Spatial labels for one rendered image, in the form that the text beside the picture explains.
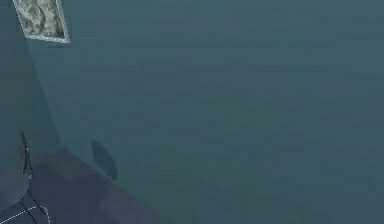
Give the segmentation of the dark blue stitched cushion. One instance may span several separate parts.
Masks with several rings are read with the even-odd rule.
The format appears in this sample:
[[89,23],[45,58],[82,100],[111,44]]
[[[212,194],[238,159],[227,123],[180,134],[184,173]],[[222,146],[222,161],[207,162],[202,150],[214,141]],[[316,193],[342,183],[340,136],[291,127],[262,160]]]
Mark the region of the dark blue stitched cushion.
[[[29,197],[34,202],[34,206],[27,207],[24,204],[23,200],[26,197]],[[5,212],[11,211],[15,208],[21,208],[21,211],[14,215],[4,215]],[[8,224],[11,221],[15,221],[18,217],[22,215],[28,215],[29,218],[32,220],[33,224],[40,224],[35,218],[35,216],[32,214],[32,210],[34,209],[38,209],[40,213],[46,218],[46,223],[51,224],[49,210],[38,203],[38,201],[35,199],[30,190],[27,190],[25,193],[0,192],[0,224]]]

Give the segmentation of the thin dark plant leaf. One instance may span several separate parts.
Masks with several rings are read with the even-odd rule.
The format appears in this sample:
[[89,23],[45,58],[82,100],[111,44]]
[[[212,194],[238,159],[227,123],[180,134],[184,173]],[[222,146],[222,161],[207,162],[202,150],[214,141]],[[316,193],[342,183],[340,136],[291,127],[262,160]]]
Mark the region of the thin dark plant leaf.
[[30,161],[29,146],[24,132],[21,132],[21,143],[24,153],[23,173],[26,174],[29,179],[32,179],[34,176],[34,169]]

